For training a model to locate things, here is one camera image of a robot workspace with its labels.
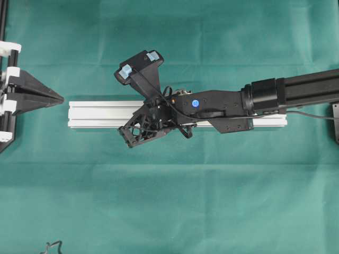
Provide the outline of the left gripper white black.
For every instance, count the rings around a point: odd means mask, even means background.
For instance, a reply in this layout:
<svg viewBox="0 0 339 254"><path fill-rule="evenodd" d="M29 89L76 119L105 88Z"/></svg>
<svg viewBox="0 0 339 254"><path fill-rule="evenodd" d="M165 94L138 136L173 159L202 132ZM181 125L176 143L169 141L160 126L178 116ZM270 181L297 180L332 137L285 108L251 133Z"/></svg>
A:
<svg viewBox="0 0 339 254"><path fill-rule="evenodd" d="M20 44L1 41L1 57L8 58L6 70L1 71L1 152L15 140L16 115L64 102L54 90L20 70L20 52Z"/></svg>

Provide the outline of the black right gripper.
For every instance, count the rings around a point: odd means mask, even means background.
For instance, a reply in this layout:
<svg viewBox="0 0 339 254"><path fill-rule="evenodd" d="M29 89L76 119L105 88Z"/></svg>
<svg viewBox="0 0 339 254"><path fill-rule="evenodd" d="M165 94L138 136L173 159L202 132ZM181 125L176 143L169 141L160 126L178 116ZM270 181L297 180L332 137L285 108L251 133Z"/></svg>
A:
<svg viewBox="0 0 339 254"><path fill-rule="evenodd" d="M141 106L133 113L132 118L118 128L129 148L161 138L173 130L179 130L185 138L191 138L195 124L183 127L178 123L181 116L174 110L175 96L183 90L173 92L171 87L165 87L163 92Z"/></svg>

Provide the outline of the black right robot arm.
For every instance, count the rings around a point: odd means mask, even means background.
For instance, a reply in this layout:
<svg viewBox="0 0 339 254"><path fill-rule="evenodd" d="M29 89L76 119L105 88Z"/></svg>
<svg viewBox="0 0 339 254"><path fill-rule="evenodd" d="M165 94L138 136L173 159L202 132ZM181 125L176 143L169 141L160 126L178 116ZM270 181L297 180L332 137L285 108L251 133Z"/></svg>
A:
<svg viewBox="0 0 339 254"><path fill-rule="evenodd" d="M115 72L145 98L118 131L133 148L179 130L186 138L200 122L209 122L220 133L249 131L254 119L293 113L298 106L338 101L338 70L289 78L266 79L245 85L238 92L208 90L189 93L161 90L154 81L157 70L143 71L126 65Z"/></svg>

